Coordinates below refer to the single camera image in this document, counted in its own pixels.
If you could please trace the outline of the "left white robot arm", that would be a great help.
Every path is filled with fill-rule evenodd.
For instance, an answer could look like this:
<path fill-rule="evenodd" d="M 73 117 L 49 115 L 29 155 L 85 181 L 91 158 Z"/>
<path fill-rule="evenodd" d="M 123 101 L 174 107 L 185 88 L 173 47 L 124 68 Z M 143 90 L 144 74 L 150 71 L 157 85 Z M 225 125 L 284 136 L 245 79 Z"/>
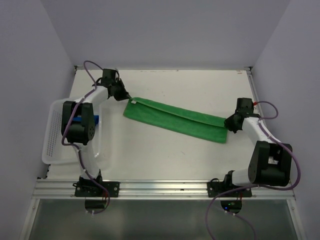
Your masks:
<path fill-rule="evenodd" d="M 117 69 L 102 70 L 102 77 L 93 81 L 91 90 L 75 100 L 62 104 L 61 144 L 73 147 L 81 169 L 79 182 L 89 181 L 86 190 L 92 196 L 103 193 L 101 170 L 95 160 L 92 140 L 96 134 L 94 108 L 114 98 L 116 101 L 131 98 Z"/>

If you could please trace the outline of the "green towel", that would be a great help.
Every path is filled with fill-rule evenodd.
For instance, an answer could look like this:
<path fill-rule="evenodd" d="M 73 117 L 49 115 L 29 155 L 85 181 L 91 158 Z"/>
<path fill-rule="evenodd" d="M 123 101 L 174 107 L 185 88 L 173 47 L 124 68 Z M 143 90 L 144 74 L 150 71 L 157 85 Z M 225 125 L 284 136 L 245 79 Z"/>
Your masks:
<path fill-rule="evenodd" d="M 123 116 L 198 139 L 225 144 L 228 130 L 223 117 L 192 111 L 141 97 L 129 99 Z"/>

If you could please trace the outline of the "blue towel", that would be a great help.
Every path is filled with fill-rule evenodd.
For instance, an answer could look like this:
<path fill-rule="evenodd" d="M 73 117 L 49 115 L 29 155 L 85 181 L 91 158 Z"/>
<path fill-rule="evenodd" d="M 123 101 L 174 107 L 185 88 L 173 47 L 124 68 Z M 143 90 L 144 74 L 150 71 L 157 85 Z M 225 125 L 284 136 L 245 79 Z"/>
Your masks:
<path fill-rule="evenodd" d="M 88 115 L 88 116 L 74 116 L 72 119 L 73 122 L 94 122 L 94 125 L 97 126 L 99 124 L 99 116 L 98 115 Z"/>

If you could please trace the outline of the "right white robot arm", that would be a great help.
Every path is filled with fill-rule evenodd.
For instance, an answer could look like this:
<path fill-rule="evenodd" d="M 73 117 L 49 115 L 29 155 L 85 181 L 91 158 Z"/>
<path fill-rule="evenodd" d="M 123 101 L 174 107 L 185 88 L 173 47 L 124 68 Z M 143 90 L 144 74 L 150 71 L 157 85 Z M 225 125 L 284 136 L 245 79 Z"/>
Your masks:
<path fill-rule="evenodd" d="M 235 196 L 242 186 L 266 185 L 285 187 L 290 181 L 292 156 L 287 150 L 291 145 L 283 144 L 265 127 L 262 117 L 254 113 L 255 103 L 250 98 L 238 98 L 233 115 L 224 121 L 231 132 L 243 131 L 254 145 L 248 167 L 231 170 L 223 183 L 223 192 Z"/>

